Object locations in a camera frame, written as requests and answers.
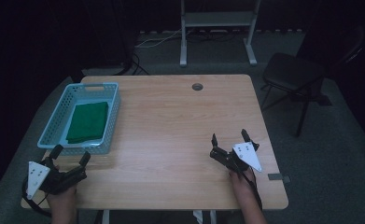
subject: metal stand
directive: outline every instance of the metal stand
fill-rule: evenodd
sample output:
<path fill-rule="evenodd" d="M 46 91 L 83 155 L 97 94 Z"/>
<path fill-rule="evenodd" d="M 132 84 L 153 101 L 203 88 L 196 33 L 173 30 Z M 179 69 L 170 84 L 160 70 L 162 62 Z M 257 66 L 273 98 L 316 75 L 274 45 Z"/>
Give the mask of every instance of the metal stand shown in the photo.
<path fill-rule="evenodd" d="M 254 51 L 251 46 L 252 36 L 255 31 L 255 24 L 258 17 L 260 0 L 255 1 L 253 11 L 243 12 L 185 12 L 185 0 L 181 0 L 181 55 L 180 66 L 185 67 L 188 64 L 188 46 L 186 41 L 187 27 L 214 27 L 214 26 L 249 26 L 248 37 L 244 39 L 246 53 L 251 65 L 256 65 Z"/>

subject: blue plastic basket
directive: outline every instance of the blue plastic basket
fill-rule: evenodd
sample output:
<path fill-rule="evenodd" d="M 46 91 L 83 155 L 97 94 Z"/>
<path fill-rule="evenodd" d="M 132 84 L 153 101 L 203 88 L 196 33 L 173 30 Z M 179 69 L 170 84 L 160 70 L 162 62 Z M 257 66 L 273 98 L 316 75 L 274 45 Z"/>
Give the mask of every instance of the blue plastic basket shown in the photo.
<path fill-rule="evenodd" d="M 86 141 L 79 144 L 68 144 L 66 135 L 71 124 L 76 105 L 108 103 L 108 116 L 102 139 Z M 54 149 L 58 144 L 64 147 L 61 155 L 78 155 L 85 151 L 91 154 L 109 152 L 113 131 L 119 112 L 120 96 L 117 82 L 70 84 L 54 109 L 37 146 Z"/>

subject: green cloth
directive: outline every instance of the green cloth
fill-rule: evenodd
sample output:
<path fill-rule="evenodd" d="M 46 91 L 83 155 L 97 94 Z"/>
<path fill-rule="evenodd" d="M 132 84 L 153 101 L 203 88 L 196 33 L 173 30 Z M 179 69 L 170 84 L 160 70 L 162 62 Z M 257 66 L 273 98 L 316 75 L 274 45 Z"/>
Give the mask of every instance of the green cloth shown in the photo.
<path fill-rule="evenodd" d="M 107 119 L 107 102 L 76 105 L 66 140 L 69 144 L 103 137 Z"/>

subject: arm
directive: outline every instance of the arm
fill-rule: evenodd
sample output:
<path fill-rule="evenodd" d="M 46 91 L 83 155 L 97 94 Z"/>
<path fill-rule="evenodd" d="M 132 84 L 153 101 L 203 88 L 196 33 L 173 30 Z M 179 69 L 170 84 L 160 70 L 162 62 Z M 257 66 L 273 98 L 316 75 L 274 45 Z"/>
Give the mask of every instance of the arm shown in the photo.
<path fill-rule="evenodd" d="M 77 186 L 69 188 L 63 193 L 49 194 L 47 200 L 51 209 L 51 224 L 73 224 L 77 215 L 76 208 Z"/>
<path fill-rule="evenodd" d="M 251 169 L 248 169 L 244 173 L 250 180 L 254 179 Z M 233 171 L 230 171 L 229 175 L 231 177 L 234 195 L 243 212 L 246 224 L 267 223 L 255 199 L 254 192 L 246 180 Z"/>

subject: table top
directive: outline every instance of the table top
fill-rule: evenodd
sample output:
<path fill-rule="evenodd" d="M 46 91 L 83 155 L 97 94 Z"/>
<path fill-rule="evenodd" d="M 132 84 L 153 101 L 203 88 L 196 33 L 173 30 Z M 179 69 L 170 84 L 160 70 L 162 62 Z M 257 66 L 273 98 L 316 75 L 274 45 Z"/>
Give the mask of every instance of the table top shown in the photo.
<path fill-rule="evenodd" d="M 228 170 L 209 157 L 211 138 L 227 151 L 260 144 L 256 172 L 264 209 L 283 209 L 288 197 L 248 75 L 84 77 L 83 83 L 118 82 L 121 104 L 108 154 L 92 155 L 78 184 L 77 207 L 86 209 L 237 209 Z M 203 89 L 195 91 L 192 85 Z M 64 169 L 80 157 L 60 156 Z M 42 192 L 35 196 L 43 198 Z"/>

